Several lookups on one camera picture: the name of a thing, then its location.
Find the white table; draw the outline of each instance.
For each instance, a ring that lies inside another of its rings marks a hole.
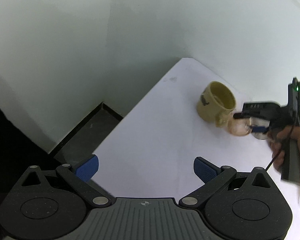
[[[181,59],[94,151],[100,166],[92,179],[117,197],[174,197],[178,202],[203,185],[193,171],[197,156],[237,171],[266,167],[271,150],[265,141],[232,136],[197,115],[199,96],[213,80],[230,88],[238,110],[249,100],[196,60]],[[281,182],[273,168],[268,172],[293,212],[285,239],[300,239],[298,188]]]

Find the yellow mug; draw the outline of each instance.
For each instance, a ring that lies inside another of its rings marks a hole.
[[[215,122],[217,127],[222,127],[235,106],[236,101],[229,88],[218,81],[212,81],[200,96],[197,112],[203,120]]]

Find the black baseboard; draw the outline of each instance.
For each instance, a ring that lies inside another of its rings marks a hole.
[[[103,102],[98,105],[95,109],[93,109],[81,122],[77,124],[75,128],[73,128],[62,140],[58,143],[58,145],[49,153],[49,156],[54,157],[63,146],[70,141],[70,139],[101,109],[106,110],[110,115],[112,115],[118,121],[121,121],[123,117],[112,110],[109,106],[105,105]]]

